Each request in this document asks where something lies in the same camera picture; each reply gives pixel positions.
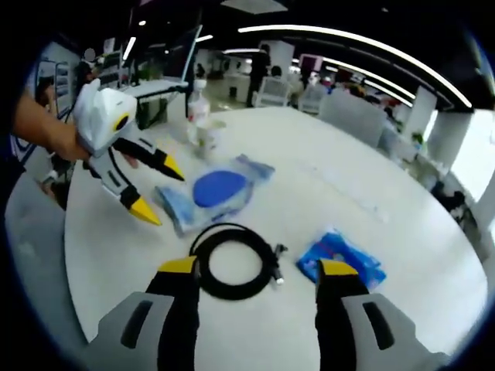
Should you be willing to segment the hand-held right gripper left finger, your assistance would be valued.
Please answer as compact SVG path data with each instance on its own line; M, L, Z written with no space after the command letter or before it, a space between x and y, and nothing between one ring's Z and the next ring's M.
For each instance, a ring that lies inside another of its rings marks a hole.
M162 264L146 291L130 294L98 324L84 350L87 370L194 370L200 326L199 264Z

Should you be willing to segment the person's left hand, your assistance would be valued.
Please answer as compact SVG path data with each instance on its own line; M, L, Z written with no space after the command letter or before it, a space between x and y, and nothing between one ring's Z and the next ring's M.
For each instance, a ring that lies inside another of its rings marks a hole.
M61 158L75 162L88 161L90 153L78 141L77 128L73 124L55 124L48 134L49 146Z

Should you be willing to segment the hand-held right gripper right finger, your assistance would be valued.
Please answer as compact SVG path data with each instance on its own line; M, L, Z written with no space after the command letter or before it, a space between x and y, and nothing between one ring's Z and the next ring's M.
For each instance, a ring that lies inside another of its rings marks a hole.
M371 294L356 269L318 261L315 327L321 370L441 370L443 352L430 352L414 322L382 294Z

